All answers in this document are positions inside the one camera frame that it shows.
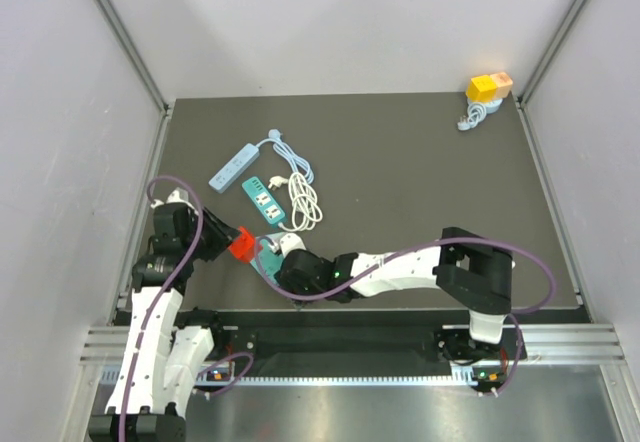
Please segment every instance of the robotic arm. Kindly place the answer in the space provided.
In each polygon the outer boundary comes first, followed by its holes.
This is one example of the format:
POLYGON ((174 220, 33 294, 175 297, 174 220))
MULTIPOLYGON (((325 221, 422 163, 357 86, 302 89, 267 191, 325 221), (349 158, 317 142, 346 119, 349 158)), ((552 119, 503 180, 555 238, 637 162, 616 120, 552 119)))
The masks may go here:
POLYGON ((89 436, 94 442, 119 440, 118 418, 134 354, 136 370, 125 407, 127 440, 184 441, 185 412, 198 372, 205 360, 221 358, 220 349, 228 342, 214 311, 183 312, 182 326, 174 330, 193 263, 215 260, 240 236, 240 231, 203 208, 204 225, 196 250, 173 285, 160 295, 142 344, 136 348, 152 301, 193 242, 198 217, 181 189, 173 191, 166 203, 155 201, 152 208, 154 235, 132 270, 131 328, 122 370, 106 414, 90 419, 89 436))
MULTIPOLYGON (((118 419, 126 399, 125 386, 134 354, 137 367, 124 407, 127 440, 184 441, 185 412, 198 371, 205 360, 222 358, 220 348, 227 345, 215 312, 194 311, 193 317, 182 312, 186 323, 177 330, 176 316, 194 261, 215 260, 241 237, 241 232, 203 208, 204 226, 196 250, 174 284, 162 292, 165 281, 193 242, 198 214, 180 189, 172 192, 166 202, 156 201, 152 207, 154 235, 149 239, 147 253, 132 269, 132 320, 122 370, 106 414, 90 419, 89 436, 94 442, 119 440, 118 419), (137 348, 142 320, 159 293, 159 301, 137 348)), ((442 237, 478 236, 448 228, 442 237)), ((330 261, 306 250, 295 234, 282 236, 278 248, 284 260, 275 274, 276 281, 284 290, 297 295, 322 294, 375 266, 377 270, 329 300, 346 303, 412 288, 444 290, 469 309, 471 320, 468 346, 461 346, 460 338, 440 339, 443 353, 452 354, 452 359, 491 353, 501 341, 504 318, 511 312, 513 262, 507 251, 457 244, 409 252, 388 262, 385 259, 390 254, 364 253, 342 254, 330 261), (462 267, 465 260, 467 268, 462 267)))
MULTIPOLYGON (((442 238, 453 237, 478 236, 456 227, 443 230, 442 238)), ((275 277, 289 292, 320 294, 378 266, 329 299, 345 303, 391 290, 442 289, 469 309, 472 339, 498 344, 502 338, 504 318, 511 312, 513 259, 507 251, 456 244, 418 250, 385 263, 390 254, 349 253, 330 261, 306 250, 295 234, 283 237, 279 246, 284 262, 275 277), (468 268, 461 266, 465 259, 468 268)))

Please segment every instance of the gray floor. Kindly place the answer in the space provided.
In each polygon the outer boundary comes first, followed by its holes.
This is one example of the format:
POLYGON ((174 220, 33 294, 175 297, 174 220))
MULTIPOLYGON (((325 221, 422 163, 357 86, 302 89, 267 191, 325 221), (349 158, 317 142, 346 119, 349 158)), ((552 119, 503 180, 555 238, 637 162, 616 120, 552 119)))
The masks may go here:
MULTIPOLYGON (((551 221, 515 104, 508 100, 482 125, 456 129, 466 109, 462 94, 330 95, 178 100, 159 173, 183 177, 203 203, 230 225, 256 235, 268 225, 240 184, 257 175, 289 175, 269 146, 224 194, 207 182, 244 144, 278 128, 316 173, 314 187, 325 219, 304 233, 318 255, 386 252, 430 241, 457 225, 509 241, 542 257, 560 287, 553 306, 576 305, 566 264, 551 221)), ((276 193, 290 207, 286 189, 276 193)), ((159 187, 166 195, 169 187, 159 187)), ((538 269, 517 259, 516 306, 544 296, 538 269)), ((198 264, 184 308, 290 309, 249 266, 229 254, 198 264)), ((310 309, 449 308, 457 303, 439 291, 404 291, 348 306, 321 302, 310 309)))
MULTIPOLYGON (((100 386, 93 413, 113 390, 100 386)), ((189 442, 622 442, 598 367, 522 367, 499 399, 467 387, 237 387, 187 410, 189 442)))

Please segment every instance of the white cable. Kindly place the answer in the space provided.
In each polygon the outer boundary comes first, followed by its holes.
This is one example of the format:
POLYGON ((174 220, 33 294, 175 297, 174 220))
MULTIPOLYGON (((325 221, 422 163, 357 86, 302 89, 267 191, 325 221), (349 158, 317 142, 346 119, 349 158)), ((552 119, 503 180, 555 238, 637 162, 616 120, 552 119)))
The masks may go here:
POLYGON ((282 184, 287 184, 289 189, 289 198, 291 199, 291 225, 287 227, 283 223, 278 224, 285 232, 302 232, 303 230, 312 230, 318 222, 322 220, 322 210, 318 206, 318 195, 313 187, 309 185, 307 179, 300 172, 294 172, 289 180, 276 175, 269 180, 269 188, 278 188, 282 184), (301 220, 298 222, 298 214, 302 214, 301 220))
POLYGON ((458 130, 465 131, 473 129, 487 117, 487 106, 480 102, 471 102, 467 107, 467 116, 460 117, 458 130))
POLYGON ((312 230, 323 217, 322 210, 318 206, 318 194, 311 187, 314 179, 313 170, 306 159, 300 157, 289 144, 282 141, 281 136, 280 131, 272 129, 269 131, 269 138, 257 144, 260 147, 267 142, 272 142, 276 154, 285 159, 291 167, 292 174, 289 179, 276 175, 269 180, 269 189, 278 189, 283 184, 289 186, 292 226, 287 227, 280 223, 278 227, 285 232, 312 230))

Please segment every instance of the orange connector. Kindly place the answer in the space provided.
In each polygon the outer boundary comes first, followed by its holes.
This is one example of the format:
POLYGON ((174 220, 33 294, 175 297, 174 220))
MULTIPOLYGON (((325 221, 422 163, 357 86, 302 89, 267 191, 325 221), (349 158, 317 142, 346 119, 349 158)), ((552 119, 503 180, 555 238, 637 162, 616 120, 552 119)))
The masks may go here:
POLYGON ((256 245, 256 238, 244 227, 238 227, 242 234, 229 246, 229 252, 245 264, 253 260, 253 248, 256 245))
POLYGON ((496 84, 496 93, 493 98, 495 99, 504 99, 509 92, 511 92, 511 88, 513 87, 513 80, 506 72, 499 72, 497 74, 491 74, 491 80, 496 84))

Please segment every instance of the white panel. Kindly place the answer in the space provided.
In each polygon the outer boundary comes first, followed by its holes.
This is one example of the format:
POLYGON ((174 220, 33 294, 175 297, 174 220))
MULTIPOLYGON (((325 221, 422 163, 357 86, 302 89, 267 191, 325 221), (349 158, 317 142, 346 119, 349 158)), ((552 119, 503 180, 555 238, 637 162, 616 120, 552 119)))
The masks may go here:
POLYGON ((53 441, 159 114, 92 0, 0 0, 0 107, 0 433, 53 441))
POLYGON ((592 0, 530 105, 593 308, 640 382, 640 0, 592 0))
POLYGON ((172 99, 522 87, 571 0, 113 1, 172 99))

